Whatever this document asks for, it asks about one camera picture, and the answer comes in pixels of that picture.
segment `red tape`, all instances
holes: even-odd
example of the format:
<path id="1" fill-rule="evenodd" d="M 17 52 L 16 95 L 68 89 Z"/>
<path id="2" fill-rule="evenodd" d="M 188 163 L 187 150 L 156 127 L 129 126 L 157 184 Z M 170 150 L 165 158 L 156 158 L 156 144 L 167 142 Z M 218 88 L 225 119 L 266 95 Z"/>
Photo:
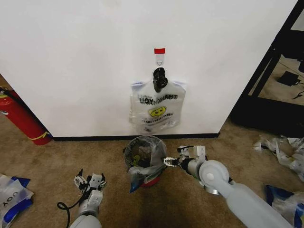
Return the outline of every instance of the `red tape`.
<path id="1" fill-rule="evenodd" d="M 154 54 L 165 54 L 166 49 L 165 48 L 154 48 Z"/>

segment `smiley face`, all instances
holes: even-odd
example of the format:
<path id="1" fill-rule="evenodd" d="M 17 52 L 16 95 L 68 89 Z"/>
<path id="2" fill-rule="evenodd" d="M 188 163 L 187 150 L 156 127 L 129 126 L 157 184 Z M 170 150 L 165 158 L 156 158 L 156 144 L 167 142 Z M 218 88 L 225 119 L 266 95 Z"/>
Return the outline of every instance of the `smiley face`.
<path id="1" fill-rule="evenodd" d="M 166 112 L 167 108 L 166 107 L 161 107 L 155 110 L 151 110 L 150 111 L 150 115 L 152 117 L 159 117 L 161 115 L 163 115 Z"/>

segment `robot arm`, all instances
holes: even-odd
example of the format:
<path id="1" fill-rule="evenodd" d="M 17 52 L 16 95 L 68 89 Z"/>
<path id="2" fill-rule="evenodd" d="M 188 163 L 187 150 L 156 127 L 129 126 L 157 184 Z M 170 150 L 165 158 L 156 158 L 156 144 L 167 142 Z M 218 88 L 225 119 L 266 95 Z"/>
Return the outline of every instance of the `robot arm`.
<path id="1" fill-rule="evenodd" d="M 83 170 L 81 170 L 78 175 L 74 177 L 74 183 L 76 187 L 81 191 L 82 197 L 79 199 L 79 209 L 78 217 L 70 226 L 70 228 L 101 228 L 101 224 L 97 219 L 99 205 L 103 200 L 103 189 L 106 187 L 107 182 L 105 181 L 105 176 L 103 174 L 92 174 L 84 179 L 82 176 Z M 73 208 L 76 204 L 71 207 L 67 207 L 63 203 L 57 205 L 60 209 L 67 210 L 68 214 L 68 223 L 70 213 L 69 209 Z"/>
<path id="2" fill-rule="evenodd" d="M 180 166 L 198 179 L 204 188 L 213 194 L 221 194 L 229 209 L 249 228 L 292 228 L 271 206 L 246 185 L 235 183 L 229 178 L 227 168 L 218 161 L 207 161 L 202 146 L 194 146 L 198 159 L 190 158 L 189 152 L 179 148 L 181 158 L 165 158 L 167 166 Z"/>

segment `fire extinguisher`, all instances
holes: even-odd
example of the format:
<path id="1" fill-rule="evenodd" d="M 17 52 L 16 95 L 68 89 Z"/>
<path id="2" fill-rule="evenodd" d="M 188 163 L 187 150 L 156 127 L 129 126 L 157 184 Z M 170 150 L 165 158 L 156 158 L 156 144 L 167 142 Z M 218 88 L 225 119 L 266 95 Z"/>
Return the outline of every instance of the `fire extinguisher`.
<path id="1" fill-rule="evenodd" d="M 33 115 L 15 91 L 0 87 L 0 112 L 9 118 L 36 145 L 52 140 L 51 135 Z"/>

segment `carpet floor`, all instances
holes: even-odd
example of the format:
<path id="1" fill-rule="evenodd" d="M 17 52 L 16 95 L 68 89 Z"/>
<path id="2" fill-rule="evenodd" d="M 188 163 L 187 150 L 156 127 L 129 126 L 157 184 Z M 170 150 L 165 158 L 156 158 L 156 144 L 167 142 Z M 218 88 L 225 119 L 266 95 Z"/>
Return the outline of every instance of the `carpet floor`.
<path id="1" fill-rule="evenodd" d="M 0 115 L 0 173 L 30 178 L 34 204 L 22 212 L 12 228 L 64 228 L 67 215 L 58 201 L 72 205 L 79 198 L 74 176 L 103 172 L 108 181 L 99 219 L 104 228 L 235 228 L 245 227 L 227 208 L 224 199 L 207 193 L 179 168 L 167 168 L 150 188 L 130 194 L 123 148 L 128 141 L 50 142 L 35 146 L 5 116 Z M 269 152 L 252 148 L 259 137 L 272 135 L 236 126 L 228 119 L 219 138 L 164 140 L 169 156 L 180 145 L 205 145 L 208 158 L 225 164 L 230 176 L 265 198 L 270 184 L 289 191 L 304 191 L 298 176 L 281 166 Z M 72 221 L 77 209 L 71 211 Z"/>

